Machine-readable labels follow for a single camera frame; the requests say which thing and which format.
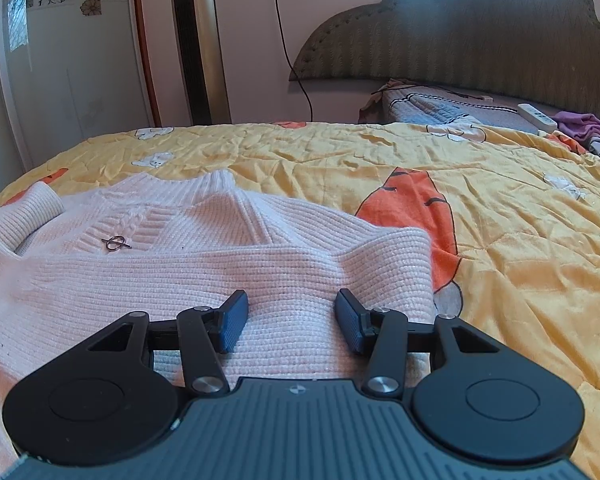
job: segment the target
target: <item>pink fabric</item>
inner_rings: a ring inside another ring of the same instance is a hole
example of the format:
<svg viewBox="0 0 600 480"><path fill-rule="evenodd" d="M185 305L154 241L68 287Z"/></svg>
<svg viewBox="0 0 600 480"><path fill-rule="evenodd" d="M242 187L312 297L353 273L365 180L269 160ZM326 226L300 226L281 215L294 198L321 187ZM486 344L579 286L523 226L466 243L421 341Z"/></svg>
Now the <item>pink fabric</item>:
<svg viewBox="0 0 600 480"><path fill-rule="evenodd" d="M594 114L558 112L552 118L558 123L558 129L562 133L581 144L590 140L592 136L600 137L600 119Z"/></svg>

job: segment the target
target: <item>yellow quilt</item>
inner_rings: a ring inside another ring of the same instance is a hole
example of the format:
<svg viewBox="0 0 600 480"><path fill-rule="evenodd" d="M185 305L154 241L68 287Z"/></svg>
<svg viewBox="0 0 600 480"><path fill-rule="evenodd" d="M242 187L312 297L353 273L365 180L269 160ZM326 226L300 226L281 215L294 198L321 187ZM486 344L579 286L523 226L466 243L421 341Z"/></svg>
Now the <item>yellow quilt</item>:
<svg viewBox="0 0 600 480"><path fill-rule="evenodd" d="M48 176L73 194L138 171L186 179L220 168L245 189L427 228L438 300L577 389L586 421L573 460L600 480L600 159L500 128L167 128L87 140L8 186L0 205Z"/></svg>

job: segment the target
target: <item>upholstered headboard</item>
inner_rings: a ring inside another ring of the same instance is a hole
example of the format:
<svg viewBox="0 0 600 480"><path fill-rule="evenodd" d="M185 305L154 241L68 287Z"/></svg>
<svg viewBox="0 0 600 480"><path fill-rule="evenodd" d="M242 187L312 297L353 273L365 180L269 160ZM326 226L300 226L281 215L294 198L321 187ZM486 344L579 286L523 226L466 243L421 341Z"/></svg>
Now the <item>upholstered headboard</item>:
<svg viewBox="0 0 600 480"><path fill-rule="evenodd" d="M295 70L300 79L434 82L600 118L593 0L382 0L324 22Z"/></svg>

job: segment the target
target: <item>knit sweater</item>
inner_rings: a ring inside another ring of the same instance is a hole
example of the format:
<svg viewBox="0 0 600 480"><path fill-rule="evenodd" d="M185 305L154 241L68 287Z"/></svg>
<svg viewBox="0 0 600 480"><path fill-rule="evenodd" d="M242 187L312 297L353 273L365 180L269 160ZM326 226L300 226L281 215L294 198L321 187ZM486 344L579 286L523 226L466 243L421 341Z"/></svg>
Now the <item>knit sweater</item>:
<svg viewBox="0 0 600 480"><path fill-rule="evenodd" d="M107 252L102 239L116 235L131 248ZM139 173L63 199L35 184L0 208L0 410L19 379L127 312L173 319L239 288L250 314L222 361L231 384L353 377L363 363L333 315L342 287L367 308L433 322L427 234L247 192L228 171L173 182ZM156 352L154 367L182 384L177 352ZM426 371L410 362L411 381ZM0 473L15 459L1 420Z"/></svg>

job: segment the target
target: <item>black power cord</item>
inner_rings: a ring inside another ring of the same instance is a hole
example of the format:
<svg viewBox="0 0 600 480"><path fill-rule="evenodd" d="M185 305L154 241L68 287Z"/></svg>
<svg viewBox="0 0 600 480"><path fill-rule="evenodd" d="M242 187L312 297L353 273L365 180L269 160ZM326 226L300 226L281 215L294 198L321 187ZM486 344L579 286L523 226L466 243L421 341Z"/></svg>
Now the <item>black power cord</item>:
<svg viewBox="0 0 600 480"><path fill-rule="evenodd" d="M282 38L282 48L285 51L286 63L289 65L289 68L291 69L291 72L293 72L294 76L296 76L296 81L298 81L298 84L300 85L300 89L302 90L304 97L306 97L306 101L309 103L309 111L311 113L310 122L313 123L314 122L314 106L311 104L311 99L309 99L309 94L304 89L304 86L302 85L302 81L300 81L300 78L298 77L298 74L296 73L296 69L291 64L291 61L289 60L289 54L286 51L285 33L282 30L282 19L280 18L280 6L278 5L278 0L276 0L276 13L278 14L278 25L280 26L280 38Z"/></svg>

